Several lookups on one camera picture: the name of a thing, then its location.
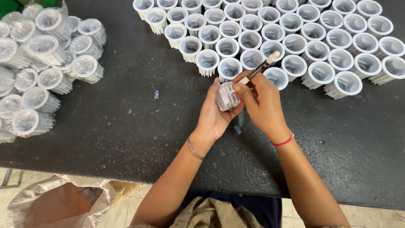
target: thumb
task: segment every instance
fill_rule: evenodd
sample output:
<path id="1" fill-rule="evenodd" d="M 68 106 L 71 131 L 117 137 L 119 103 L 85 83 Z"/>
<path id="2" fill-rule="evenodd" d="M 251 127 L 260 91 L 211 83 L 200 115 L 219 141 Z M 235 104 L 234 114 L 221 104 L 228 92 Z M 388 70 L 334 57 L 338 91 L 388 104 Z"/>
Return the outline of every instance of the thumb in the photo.
<path id="1" fill-rule="evenodd" d="M 235 95 L 239 98 L 243 98 L 247 109 L 257 108 L 258 104 L 253 96 L 252 91 L 247 85 L 244 84 L 233 84 L 232 89 L 236 91 Z"/>

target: floor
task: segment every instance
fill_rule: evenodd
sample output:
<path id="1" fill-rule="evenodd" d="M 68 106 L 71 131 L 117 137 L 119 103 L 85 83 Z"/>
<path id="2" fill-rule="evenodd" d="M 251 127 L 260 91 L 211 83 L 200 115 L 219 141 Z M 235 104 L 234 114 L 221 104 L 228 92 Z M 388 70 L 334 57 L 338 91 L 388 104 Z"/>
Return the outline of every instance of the floor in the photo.
<path id="1" fill-rule="evenodd" d="M 0 182 L 6 169 L 0 168 Z M 0 190 L 0 228 L 6 228 L 7 204 L 24 188 L 53 176 L 51 173 L 27 170 L 13 170 L 9 184 L 15 185 L 21 179 L 19 188 Z M 144 185 L 120 205 L 111 209 L 97 228 L 128 227 L 136 209 L 152 185 Z M 340 205 L 352 227 L 360 228 L 405 228 L 405 211 L 376 209 L 361 206 Z M 304 223 L 295 211 L 290 199 L 283 199 L 283 228 L 304 228 Z"/>

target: person's right hand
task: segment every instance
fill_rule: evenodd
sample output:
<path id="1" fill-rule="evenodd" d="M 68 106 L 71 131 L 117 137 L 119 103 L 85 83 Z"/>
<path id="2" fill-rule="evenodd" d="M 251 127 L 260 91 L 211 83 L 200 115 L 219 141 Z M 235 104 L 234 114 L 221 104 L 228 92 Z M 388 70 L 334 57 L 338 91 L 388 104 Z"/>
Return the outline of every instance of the person's right hand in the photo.
<path id="1" fill-rule="evenodd" d="M 234 83 L 232 88 L 236 91 L 235 95 L 245 101 L 247 112 L 253 123 L 274 144 L 287 141 L 292 132 L 284 119 L 278 88 L 262 73 L 254 76 L 247 85 L 238 84 L 249 73 L 250 71 L 244 71 L 232 80 Z"/>

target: forearm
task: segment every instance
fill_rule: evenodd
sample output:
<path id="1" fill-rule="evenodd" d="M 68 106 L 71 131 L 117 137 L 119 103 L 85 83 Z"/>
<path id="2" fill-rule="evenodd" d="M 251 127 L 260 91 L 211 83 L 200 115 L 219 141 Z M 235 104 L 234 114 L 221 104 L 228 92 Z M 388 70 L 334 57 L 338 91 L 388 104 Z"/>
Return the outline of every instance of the forearm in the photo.
<path id="1" fill-rule="evenodd" d="M 292 203 L 308 226 L 346 226 L 349 223 L 295 140 L 277 146 Z"/>
<path id="2" fill-rule="evenodd" d="M 198 129 L 190 135 L 189 140 L 201 157 L 205 157 L 214 143 Z M 131 225 L 168 226 L 183 201 L 201 161 L 185 142 L 173 162 L 142 200 Z"/>

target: pink bracelet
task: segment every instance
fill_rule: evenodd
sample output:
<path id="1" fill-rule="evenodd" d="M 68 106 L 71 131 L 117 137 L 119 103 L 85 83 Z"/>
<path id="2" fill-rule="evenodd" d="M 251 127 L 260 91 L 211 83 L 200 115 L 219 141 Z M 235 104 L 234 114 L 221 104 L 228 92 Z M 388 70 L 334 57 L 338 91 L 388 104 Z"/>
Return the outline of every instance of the pink bracelet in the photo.
<path id="1" fill-rule="evenodd" d="M 292 140 L 293 138 L 294 138 L 294 133 L 292 134 L 291 138 L 289 138 L 287 141 L 285 141 L 285 142 L 283 142 L 283 143 L 280 143 L 280 144 L 271 143 L 271 144 L 272 144 L 273 146 L 282 146 L 282 145 L 285 145 L 285 144 L 291 142 L 291 140 Z"/>

